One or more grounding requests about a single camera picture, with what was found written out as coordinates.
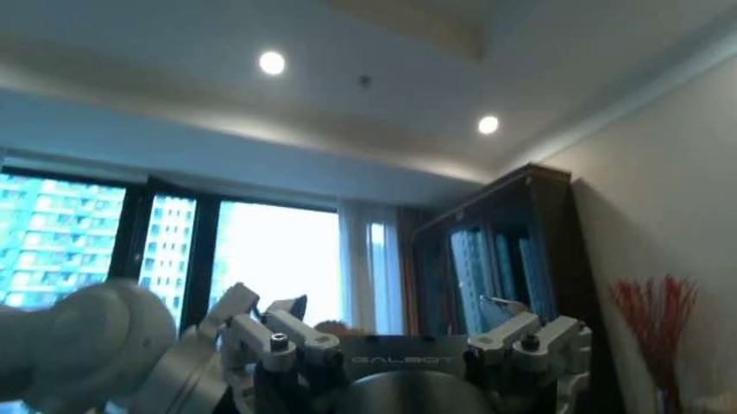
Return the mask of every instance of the building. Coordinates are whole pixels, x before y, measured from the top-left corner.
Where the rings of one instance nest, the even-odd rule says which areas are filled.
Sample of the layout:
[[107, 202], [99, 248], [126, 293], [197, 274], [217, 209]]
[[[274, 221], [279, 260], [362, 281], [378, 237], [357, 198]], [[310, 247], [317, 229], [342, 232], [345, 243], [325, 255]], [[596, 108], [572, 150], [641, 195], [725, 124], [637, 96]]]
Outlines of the building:
[[0, 303], [36, 309], [104, 281], [126, 190], [0, 174]]
[[163, 300], [178, 326], [187, 284], [195, 210], [194, 199], [157, 196], [141, 266], [139, 283]]

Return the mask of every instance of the robotic hand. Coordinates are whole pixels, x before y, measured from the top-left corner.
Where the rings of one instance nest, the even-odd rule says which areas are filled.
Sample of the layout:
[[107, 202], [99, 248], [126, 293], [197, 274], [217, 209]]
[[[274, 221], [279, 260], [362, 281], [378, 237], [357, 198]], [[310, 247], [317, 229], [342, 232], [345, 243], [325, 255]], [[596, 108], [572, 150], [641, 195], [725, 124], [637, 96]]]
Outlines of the robotic hand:
[[110, 399], [131, 413], [568, 413], [589, 386], [590, 330], [569, 317], [542, 326], [517, 309], [478, 336], [335, 336], [302, 323], [305, 298], [259, 320], [257, 303], [233, 286], [178, 342], [158, 297], [124, 282], [0, 311], [0, 400], [50, 414]]

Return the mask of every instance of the ceiling light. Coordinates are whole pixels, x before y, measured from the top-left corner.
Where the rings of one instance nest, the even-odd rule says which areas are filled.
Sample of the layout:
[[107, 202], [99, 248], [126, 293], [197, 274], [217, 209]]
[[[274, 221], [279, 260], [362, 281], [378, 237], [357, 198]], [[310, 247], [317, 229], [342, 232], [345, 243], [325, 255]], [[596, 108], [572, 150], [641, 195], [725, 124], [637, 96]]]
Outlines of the ceiling light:
[[258, 65], [262, 67], [262, 71], [270, 75], [279, 75], [285, 72], [286, 61], [281, 53], [270, 51], [262, 54], [258, 60]]
[[485, 135], [493, 134], [498, 129], [498, 118], [496, 116], [485, 116], [480, 121], [480, 132]]

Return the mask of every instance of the beige wall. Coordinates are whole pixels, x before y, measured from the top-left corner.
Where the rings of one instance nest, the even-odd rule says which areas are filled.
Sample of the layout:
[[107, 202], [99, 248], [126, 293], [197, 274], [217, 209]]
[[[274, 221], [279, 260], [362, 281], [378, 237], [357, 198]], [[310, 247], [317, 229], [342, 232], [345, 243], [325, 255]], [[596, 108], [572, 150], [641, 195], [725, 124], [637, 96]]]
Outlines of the beige wall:
[[631, 413], [652, 384], [605, 286], [667, 273], [700, 284], [680, 352], [684, 401], [737, 390], [737, 60], [545, 163], [574, 194]]

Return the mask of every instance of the brown curtain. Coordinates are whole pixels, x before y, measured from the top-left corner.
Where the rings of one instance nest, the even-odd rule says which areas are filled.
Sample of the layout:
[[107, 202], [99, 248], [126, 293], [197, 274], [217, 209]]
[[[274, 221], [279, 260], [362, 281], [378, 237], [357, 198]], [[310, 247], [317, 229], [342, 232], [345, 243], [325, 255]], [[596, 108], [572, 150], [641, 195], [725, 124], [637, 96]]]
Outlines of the brown curtain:
[[404, 292], [402, 305], [405, 306], [405, 332], [408, 335], [420, 335], [413, 233], [420, 225], [425, 223], [429, 216], [430, 214], [425, 210], [408, 207], [398, 209], [398, 245]]

